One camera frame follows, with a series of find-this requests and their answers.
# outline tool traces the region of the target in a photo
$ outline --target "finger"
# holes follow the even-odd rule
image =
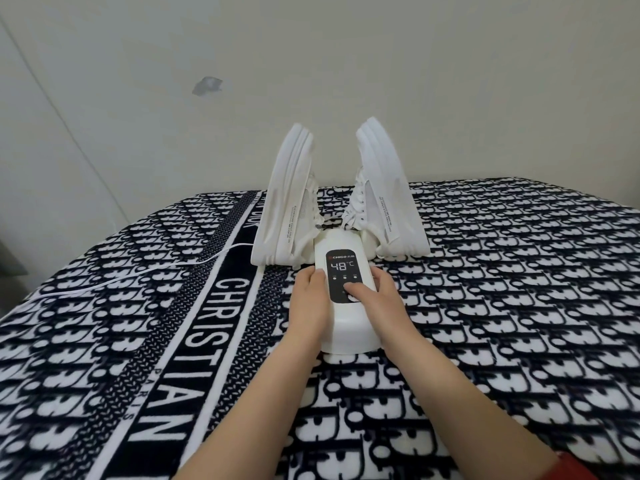
[[[347,293],[358,298],[363,304],[375,297],[377,293],[363,283],[345,283],[344,289]]]
[[[296,283],[293,288],[301,288],[304,289],[309,286],[309,279],[311,279],[311,275],[315,272],[316,266],[309,266],[304,269],[301,269],[296,275]]]
[[[396,292],[396,282],[391,277],[391,275],[386,272],[384,269],[380,269],[379,267],[371,266],[371,273],[373,275],[374,280],[378,280],[379,286],[378,291],[380,293],[387,292]]]
[[[316,272],[311,275],[309,286],[324,289],[324,276],[324,269],[316,269]]]

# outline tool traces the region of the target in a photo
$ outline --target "sneaker sole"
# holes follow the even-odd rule
[[[310,171],[310,159],[308,165],[299,167],[298,162],[304,151],[310,150],[313,136],[309,130],[300,124],[295,124],[284,138],[276,163],[271,172],[267,197],[262,209],[260,224],[255,235],[251,253],[251,263],[254,266],[275,264],[279,248],[286,247],[287,229],[284,226],[285,216],[291,215],[291,207],[295,204],[292,192],[292,184],[304,173],[304,167],[308,166],[307,176]]]
[[[372,177],[369,174],[371,170],[377,173],[374,178],[384,199],[383,215],[393,229],[392,237],[395,237],[387,245],[390,254],[428,256],[431,253],[429,240],[396,147],[387,131],[379,120],[372,117],[364,122],[356,135],[359,146],[365,149],[361,149],[361,154],[367,177]]]

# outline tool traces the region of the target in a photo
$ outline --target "shoelace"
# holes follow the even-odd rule
[[[361,168],[356,175],[356,186],[351,193],[351,197],[349,197],[349,204],[342,216],[342,228],[353,227],[357,216],[364,213],[364,188],[366,183],[367,181],[362,175]]]

